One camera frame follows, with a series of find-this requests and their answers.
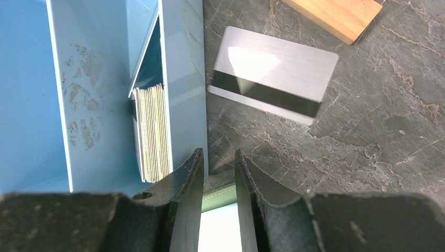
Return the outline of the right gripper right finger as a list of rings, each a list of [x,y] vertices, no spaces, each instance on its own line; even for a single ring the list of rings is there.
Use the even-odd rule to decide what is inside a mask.
[[[235,153],[243,251],[444,251],[444,212],[416,193],[299,194]]]

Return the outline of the blue three-compartment organizer tray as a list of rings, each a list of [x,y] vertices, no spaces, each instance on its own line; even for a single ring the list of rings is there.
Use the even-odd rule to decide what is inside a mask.
[[[135,194],[131,89],[165,91],[169,169],[207,149],[202,1],[1,1],[1,193]]]

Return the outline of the stack of credit cards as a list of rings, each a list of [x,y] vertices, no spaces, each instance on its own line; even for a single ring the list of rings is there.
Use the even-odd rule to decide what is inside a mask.
[[[136,158],[141,180],[156,183],[172,171],[161,83],[131,91]]]

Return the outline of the green card holder wallet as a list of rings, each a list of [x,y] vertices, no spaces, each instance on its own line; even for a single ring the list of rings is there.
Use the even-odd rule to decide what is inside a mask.
[[[198,251],[242,251],[234,184],[203,195]]]

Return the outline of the silver magnetic stripe card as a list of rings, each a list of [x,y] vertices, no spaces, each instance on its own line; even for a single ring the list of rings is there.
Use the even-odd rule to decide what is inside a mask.
[[[338,59],[333,52],[228,26],[208,91],[311,125]]]

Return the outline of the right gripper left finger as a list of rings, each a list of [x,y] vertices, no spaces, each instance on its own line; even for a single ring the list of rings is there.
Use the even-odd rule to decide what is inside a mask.
[[[204,152],[127,197],[122,193],[1,196],[1,251],[197,251]]]

